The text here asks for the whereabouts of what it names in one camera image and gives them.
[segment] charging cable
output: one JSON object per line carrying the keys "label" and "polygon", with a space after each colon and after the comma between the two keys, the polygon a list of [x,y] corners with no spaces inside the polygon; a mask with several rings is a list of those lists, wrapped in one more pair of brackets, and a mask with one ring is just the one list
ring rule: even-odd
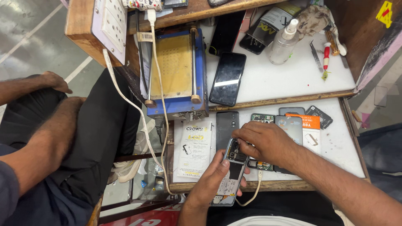
{"label": "charging cable", "polygon": [[262,170],[258,170],[258,185],[257,185],[257,190],[255,190],[254,196],[248,200],[245,204],[241,204],[239,202],[239,200],[236,199],[236,202],[240,205],[240,206],[246,206],[248,205],[251,201],[253,201],[255,199],[255,197],[257,197],[257,193],[258,190],[260,190],[260,185],[261,185],[261,180],[263,179],[263,171]]}
{"label": "charging cable", "polygon": [[165,165],[164,165],[164,163],[163,163],[163,154],[164,154],[164,152],[165,152],[166,143],[167,143],[168,134],[169,134],[169,122],[168,122],[168,116],[167,116],[167,114],[166,114],[165,99],[164,99],[164,97],[163,97],[162,77],[161,77],[161,74],[160,74],[160,68],[159,68],[159,64],[158,64],[158,59],[157,59],[157,57],[156,57],[156,43],[155,43],[155,21],[156,21],[156,12],[155,12],[154,9],[148,9],[147,12],[148,12],[148,20],[149,20],[149,22],[150,22],[150,24],[151,24],[151,30],[152,30],[152,49],[153,49],[153,54],[154,54],[154,56],[155,56],[155,64],[156,64],[156,67],[157,67],[157,69],[158,69],[159,85],[160,85],[160,94],[161,94],[161,99],[162,99],[163,112],[164,112],[164,116],[165,116],[165,120],[166,120],[166,135],[165,135],[165,139],[164,139],[164,142],[163,142],[162,153],[161,153],[161,157],[160,157],[160,160],[161,160],[161,163],[162,163],[162,164],[160,164],[159,161],[157,160],[157,158],[156,158],[156,156],[155,156],[155,152],[154,152],[154,150],[153,150],[153,148],[152,148],[152,146],[151,146],[150,138],[149,138],[149,135],[148,135],[148,129],[147,129],[146,122],[145,122],[144,113],[142,112],[142,110],[141,110],[137,105],[135,105],[133,102],[131,102],[129,99],[127,99],[127,97],[125,97],[125,96],[123,95],[123,93],[120,91],[119,86],[117,85],[117,82],[116,82],[116,77],[115,77],[115,74],[114,74],[114,71],[113,71],[112,63],[111,63],[111,61],[110,61],[110,57],[109,57],[109,53],[108,53],[107,49],[103,49],[103,56],[104,56],[104,58],[105,58],[106,65],[107,65],[107,68],[108,68],[108,70],[109,70],[110,76],[111,76],[111,78],[112,78],[113,84],[115,85],[116,90],[118,91],[118,93],[120,94],[121,97],[123,97],[124,100],[126,100],[129,104],[133,105],[133,106],[141,113],[142,123],[143,123],[143,125],[144,125],[144,132],[145,132],[146,141],[147,141],[147,144],[148,144],[148,146],[149,146],[149,148],[150,148],[152,157],[154,158],[155,162],[156,162],[160,167],[162,167],[162,169],[163,169],[163,172],[164,172],[164,175],[165,175],[166,189],[168,190],[169,194],[171,194],[171,195],[178,195],[179,193],[178,193],[178,194],[174,194],[174,193],[172,193],[172,192],[170,191],[170,189],[169,189],[168,177],[167,177],[167,174],[166,174]]}

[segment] forearm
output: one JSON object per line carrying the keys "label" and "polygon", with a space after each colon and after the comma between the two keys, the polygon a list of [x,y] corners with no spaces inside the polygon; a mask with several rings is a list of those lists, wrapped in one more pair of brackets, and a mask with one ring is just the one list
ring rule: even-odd
{"label": "forearm", "polygon": [[304,147],[287,168],[328,197],[355,225],[396,225],[402,205],[380,189]]}
{"label": "forearm", "polygon": [[60,166],[74,137],[76,118],[82,103],[83,99],[80,97],[64,100],[24,148],[0,157],[17,175],[20,195]]}
{"label": "forearm", "polygon": [[41,88],[51,87],[51,81],[42,76],[34,78],[14,79],[0,82],[0,106],[8,104],[28,93]]}
{"label": "forearm", "polygon": [[177,226],[205,226],[208,207],[195,207],[187,200],[181,208]]}

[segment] plastic bottle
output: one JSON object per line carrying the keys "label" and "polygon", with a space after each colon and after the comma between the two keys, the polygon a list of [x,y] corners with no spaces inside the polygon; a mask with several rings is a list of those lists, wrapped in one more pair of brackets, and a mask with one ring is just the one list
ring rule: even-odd
{"label": "plastic bottle", "polygon": [[268,59],[271,63],[284,64],[289,59],[293,48],[299,41],[299,33],[296,29],[298,23],[299,21],[296,19],[291,20],[288,26],[279,30],[275,35],[274,41],[268,49]]}

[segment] hand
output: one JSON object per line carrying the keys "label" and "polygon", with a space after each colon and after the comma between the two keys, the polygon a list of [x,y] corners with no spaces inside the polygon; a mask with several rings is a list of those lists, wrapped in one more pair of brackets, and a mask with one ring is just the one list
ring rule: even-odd
{"label": "hand", "polygon": [[[209,204],[218,191],[220,183],[229,171],[230,162],[227,159],[222,161],[224,154],[224,149],[220,149],[216,152],[211,164],[191,190],[186,200],[186,203],[190,204],[191,207],[205,209],[209,207]],[[250,169],[246,167],[244,173],[249,174]],[[245,187],[246,184],[246,179],[243,177],[240,185]],[[242,196],[240,189],[237,191],[237,195]]]}
{"label": "hand", "polygon": [[297,160],[295,154],[303,148],[273,123],[250,121],[233,131],[232,137],[237,138],[240,150],[246,155],[282,168],[294,164]]}
{"label": "hand", "polygon": [[40,75],[45,81],[52,87],[53,89],[60,91],[60,92],[65,92],[68,94],[72,94],[73,91],[68,88],[67,83],[64,81],[62,77],[57,75],[54,72],[46,71],[43,74]]}

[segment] grey floor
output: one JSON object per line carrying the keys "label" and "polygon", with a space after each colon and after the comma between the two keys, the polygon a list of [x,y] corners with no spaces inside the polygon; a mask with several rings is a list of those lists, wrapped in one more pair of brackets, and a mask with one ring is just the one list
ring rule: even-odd
{"label": "grey floor", "polygon": [[[60,6],[59,0],[0,0],[0,80],[24,78],[32,74],[40,74],[50,70],[64,79],[67,78],[87,57],[78,46],[64,36],[64,25],[67,9]],[[55,14],[41,26],[29,38],[26,35],[35,29],[55,9]],[[14,52],[7,56],[10,50],[21,44]],[[352,109],[357,109],[368,93],[376,86],[381,77],[401,55],[398,51],[396,56],[383,68],[380,73],[367,85],[360,95],[351,98],[349,104]],[[69,82],[74,91],[73,96],[88,96],[92,86],[103,71],[102,66],[94,60],[90,61],[74,79]],[[398,93],[402,92],[402,78],[395,84]],[[377,107],[369,118],[370,128],[374,129],[391,125],[402,121],[400,95],[389,95],[387,107]],[[5,106],[0,106],[0,120]],[[151,132],[153,146],[160,145],[155,130]],[[134,198],[149,199],[155,197],[152,193],[154,183],[155,164],[149,160],[146,164],[147,175],[137,174],[133,181]],[[140,181],[147,183],[142,188]],[[105,191],[103,205],[125,201],[128,198],[129,183],[108,185]],[[102,215],[108,215],[122,209],[113,209]]]}

